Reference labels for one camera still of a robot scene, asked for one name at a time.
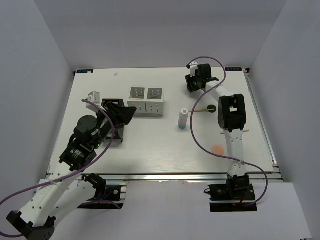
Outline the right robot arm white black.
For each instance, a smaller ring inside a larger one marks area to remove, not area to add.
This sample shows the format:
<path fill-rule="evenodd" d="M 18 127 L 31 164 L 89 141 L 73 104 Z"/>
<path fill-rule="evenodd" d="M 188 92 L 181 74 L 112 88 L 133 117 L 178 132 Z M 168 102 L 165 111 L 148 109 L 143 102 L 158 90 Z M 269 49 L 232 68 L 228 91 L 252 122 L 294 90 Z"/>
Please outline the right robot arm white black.
<path fill-rule="evenodd" d="M 225 136 L 227 156 L 214 156 L 231 161 L 225 192 L 229 198 L 236 200 L 250 185 L 243 151 L 243 131 L 247 122 L 245 98 L 242 94 L 234 94 L 227 90 L 221 81 L 212 77 L 210 64 L 198 64 L 193 61 L 187 68 L 190 70 L 185 76 L 187 90 L 191 93 L 203 90 L 218 103 L 217 121 Z"/>

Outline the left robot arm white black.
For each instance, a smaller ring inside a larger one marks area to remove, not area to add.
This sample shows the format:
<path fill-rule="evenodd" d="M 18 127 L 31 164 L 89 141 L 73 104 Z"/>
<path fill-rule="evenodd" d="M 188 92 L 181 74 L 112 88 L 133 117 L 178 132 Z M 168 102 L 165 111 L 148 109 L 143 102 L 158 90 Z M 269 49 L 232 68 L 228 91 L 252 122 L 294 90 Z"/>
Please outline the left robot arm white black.
<path fill-rule="evenodd" d="M 56 227 L 71 212 L 86 201 L 105 196 L 106 181 L 95 173 L 84 177 L 80 185 L 70 191 L 70 185 L 103 155 L 96 149 L 108 134 L 128 125 L 137 111 L 134 106 L 119 106 L 111 101 L 99 106 L 88 100 L 84 103 L 97 110 L 96 115 L 81 117 L 73 130 L 70 141 L 61 154 L 51 177 L 33 186 L 37 193 L 20 210 L 11 211 L 6 219 L 28 240 L 49 240 Z"/>

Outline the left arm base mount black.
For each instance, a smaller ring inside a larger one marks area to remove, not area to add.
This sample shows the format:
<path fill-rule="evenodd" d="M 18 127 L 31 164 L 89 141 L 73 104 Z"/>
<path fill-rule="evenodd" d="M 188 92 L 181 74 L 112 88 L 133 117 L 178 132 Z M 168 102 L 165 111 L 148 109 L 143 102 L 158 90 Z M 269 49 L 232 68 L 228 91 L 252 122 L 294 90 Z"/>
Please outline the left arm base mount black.
<path fill-rule="evenodd" d="M 127 185 L 119 182 L 107 182 L 104 189 L 78 209 L 88 210 L 121 210 L 127 194 Z"/>

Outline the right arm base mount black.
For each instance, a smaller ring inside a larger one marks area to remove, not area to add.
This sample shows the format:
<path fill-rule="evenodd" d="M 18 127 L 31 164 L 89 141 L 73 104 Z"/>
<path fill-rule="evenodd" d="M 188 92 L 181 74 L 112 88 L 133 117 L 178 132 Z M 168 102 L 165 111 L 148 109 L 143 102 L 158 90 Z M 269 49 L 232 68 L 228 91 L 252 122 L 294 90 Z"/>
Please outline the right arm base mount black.
<path fill-rule="evenodd" d="M 211 213 L 245 213 L 257 212 L 257 204 L 251 204 L 256 200 L 253 185 L 235 196 L 231 196 L 225 184 L 211 184 L 203 191 L 209 196 Z"/>

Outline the peach round powder puff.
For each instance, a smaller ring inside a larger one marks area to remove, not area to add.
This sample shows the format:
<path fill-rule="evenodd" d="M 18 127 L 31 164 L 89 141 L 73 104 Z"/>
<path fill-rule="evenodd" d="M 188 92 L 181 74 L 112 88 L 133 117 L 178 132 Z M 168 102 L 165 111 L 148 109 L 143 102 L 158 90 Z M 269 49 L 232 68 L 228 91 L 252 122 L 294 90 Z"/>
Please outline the peach round powder puff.
<path fill-rule="evenodd" d="M 220 156 L 223 156 L 225 154 L 224 147 L 221 145 L 214 145 L 211 148 L 211 152 L 215 155 L 220 155 Z"/>

